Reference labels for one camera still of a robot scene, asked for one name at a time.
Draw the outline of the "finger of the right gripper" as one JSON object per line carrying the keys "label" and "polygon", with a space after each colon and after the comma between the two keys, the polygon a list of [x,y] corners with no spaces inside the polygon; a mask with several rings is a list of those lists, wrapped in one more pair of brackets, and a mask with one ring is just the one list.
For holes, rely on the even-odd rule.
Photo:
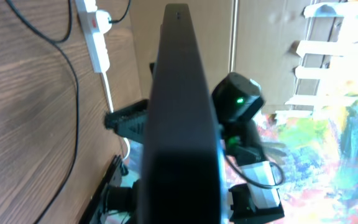
{"label": "finger of the right gripper", "polygon": [[104,126],[120,137],[144,143],[144,128],[148,118],[149,100],[143,99],[113,113],[106,113]]}

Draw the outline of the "blue Samsung Galaxy smartphone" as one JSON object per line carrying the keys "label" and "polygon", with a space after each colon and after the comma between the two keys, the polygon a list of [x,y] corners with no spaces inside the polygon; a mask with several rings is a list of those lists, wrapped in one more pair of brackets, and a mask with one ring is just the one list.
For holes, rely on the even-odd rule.
{"label": "blue Samsung Galaxy smartphone", "polygon": [[137,221],[221,223],[223,149],[186,4],[165,7],[144,134]]}

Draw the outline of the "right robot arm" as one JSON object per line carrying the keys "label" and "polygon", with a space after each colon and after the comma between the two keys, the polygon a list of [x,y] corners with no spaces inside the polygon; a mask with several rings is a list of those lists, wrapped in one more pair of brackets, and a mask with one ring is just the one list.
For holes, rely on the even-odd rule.
{"label": "right robot arm", "polygon": [[264,103],[257,83],[229,73],[214,89],[213,103],[224,139],[229,166],[245,180],[229,188],[233,223],[268,223],[285,216],[275,180],[273,162],[267,159],[252,117]]}

